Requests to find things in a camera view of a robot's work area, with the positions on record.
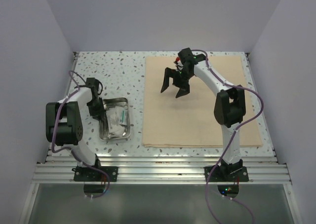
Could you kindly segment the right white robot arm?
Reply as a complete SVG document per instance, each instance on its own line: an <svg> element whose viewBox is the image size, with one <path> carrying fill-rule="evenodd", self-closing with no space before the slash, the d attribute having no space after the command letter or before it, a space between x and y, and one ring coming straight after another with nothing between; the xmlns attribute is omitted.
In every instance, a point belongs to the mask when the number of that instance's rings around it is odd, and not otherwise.
<svg viewBox="0 0 316 224"><path fill-rule="evenodd" d="M214 117L221 125L223 137L223 153L219 164L212 168L210 176L221 176L231 181L242 170L243 161L240 154L240 135L238 126L246 114L245 92L243 89L229 87L225 79L210 66L207 60L201 62L186 61L176 69L165 68L161 92L169 87L169 79L179 88L176 97L185 96L190 92L189 80L196 76L216 96Z"/></svg>

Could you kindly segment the beige cloth drape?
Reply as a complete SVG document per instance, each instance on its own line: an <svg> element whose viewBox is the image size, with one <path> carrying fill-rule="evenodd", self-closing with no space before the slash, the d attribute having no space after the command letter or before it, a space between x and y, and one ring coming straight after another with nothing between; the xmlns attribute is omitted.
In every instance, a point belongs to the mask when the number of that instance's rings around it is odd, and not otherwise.
<svg viewBox="0 0 316 224"><path fill-rule="evenodd" d="M164 70L174 69L176 57L147 57L143 110L143 145L146 147L223 146L221 125L214 117L216 96L198 77L190 79L190 93L175 98L178 88L172 85L160 93ZM240 56L209 56L209 63L234 85L246 86ZM262 147L259 128L252 121L240 128L241 147Z"/></svg>

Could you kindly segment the stainless steel tray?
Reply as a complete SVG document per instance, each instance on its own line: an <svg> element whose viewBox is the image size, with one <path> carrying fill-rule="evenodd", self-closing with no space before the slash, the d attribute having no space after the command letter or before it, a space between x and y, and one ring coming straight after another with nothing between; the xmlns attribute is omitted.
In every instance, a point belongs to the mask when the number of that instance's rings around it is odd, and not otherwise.
<svg viewBox="0 0 316 224"><path fill-rule="evenodd" d="M129 103L126 97L103 99L104 112L99 121L103 141L122 140L130 136Z"/></svg>

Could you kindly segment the white blue sachet packet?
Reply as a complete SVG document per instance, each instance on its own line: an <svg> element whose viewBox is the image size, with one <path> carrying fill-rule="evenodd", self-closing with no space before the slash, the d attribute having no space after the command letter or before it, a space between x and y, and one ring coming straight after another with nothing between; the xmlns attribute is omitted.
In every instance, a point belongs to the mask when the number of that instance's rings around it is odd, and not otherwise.
<svg viewBox="0 0 316 224"><path fill-rule="evenodd" d="M120 109L118 113L118 122L119 122L119 125L122 125L122 126L128 125L128 110Z"/></svg>

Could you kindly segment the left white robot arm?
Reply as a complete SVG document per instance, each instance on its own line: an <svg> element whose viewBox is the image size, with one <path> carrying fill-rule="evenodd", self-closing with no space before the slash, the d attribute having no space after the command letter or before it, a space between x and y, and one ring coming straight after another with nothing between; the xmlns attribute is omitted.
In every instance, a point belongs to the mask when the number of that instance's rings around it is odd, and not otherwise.
<svg viewBox="0 0 316 224"><path fill-rule="evenodd" d="M45 135L52 153L69 151L79 167L86 167L85 175L92 181L102 177L98 157L83 141L80 110L88 107L90 116L99 120L104 112L98 89L78 87L64 99L50 102L45 107Z"/></svg>

